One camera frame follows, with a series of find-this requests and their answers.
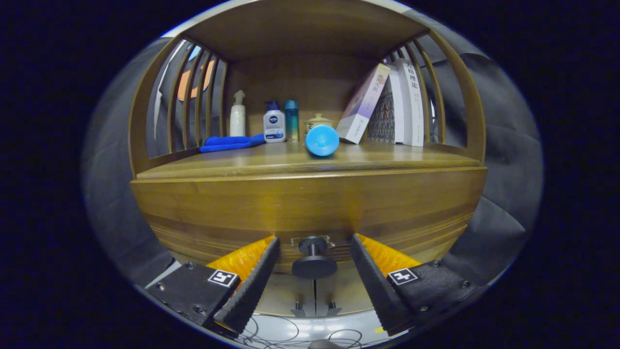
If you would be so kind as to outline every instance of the blue cup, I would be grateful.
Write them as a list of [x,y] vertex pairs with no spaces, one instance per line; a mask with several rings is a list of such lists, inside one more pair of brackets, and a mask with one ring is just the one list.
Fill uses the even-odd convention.
[[306,149],[316,156],[329,156],[338,149],[340,138],[333,127],[318,125],[306,135]]

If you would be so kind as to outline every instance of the screw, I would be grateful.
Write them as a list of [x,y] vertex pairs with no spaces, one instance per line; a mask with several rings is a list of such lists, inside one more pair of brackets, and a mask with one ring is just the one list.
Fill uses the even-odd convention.
[[206,311],[204,310],[204,308],[200,307],[200,306],[194,306],[193,310],[197,313],[199,313],[200,315],[206,315]]

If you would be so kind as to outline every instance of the black knob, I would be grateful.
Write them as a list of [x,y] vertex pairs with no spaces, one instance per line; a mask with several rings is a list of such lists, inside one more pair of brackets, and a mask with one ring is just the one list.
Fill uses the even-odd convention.
[[293,263],[293,275],[303,279],[322,279],[332,276],[337,269],[336,262],[319,256],[327,250],[327,242],[322,237],[307,237],[299,242],[299,250],[308,256]]

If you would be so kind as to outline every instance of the blue cloth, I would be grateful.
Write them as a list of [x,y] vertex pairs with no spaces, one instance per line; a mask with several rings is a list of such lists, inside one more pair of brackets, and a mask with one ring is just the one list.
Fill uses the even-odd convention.
[[209,137],[205,145],[200,147],[201,153],[219,152],[221,150],[256,147],[265,143],[263,134],[253,137]]

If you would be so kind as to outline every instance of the wooden shelf board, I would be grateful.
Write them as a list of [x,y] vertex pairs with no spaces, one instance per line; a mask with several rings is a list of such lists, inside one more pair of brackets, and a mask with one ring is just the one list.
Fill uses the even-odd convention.
[[261,0],[207,18],[181,33],[228,62],[286,53],[381,59],[428,30],[402,14],[359,0]]
[[303,142],[266,143],[254,148],[201,153],[138,174],[138,179],[275,175],[318,171],[388,170],[480,166],[465,156],[437,149],[365,140],[341,143],[327,158],[313,157]]

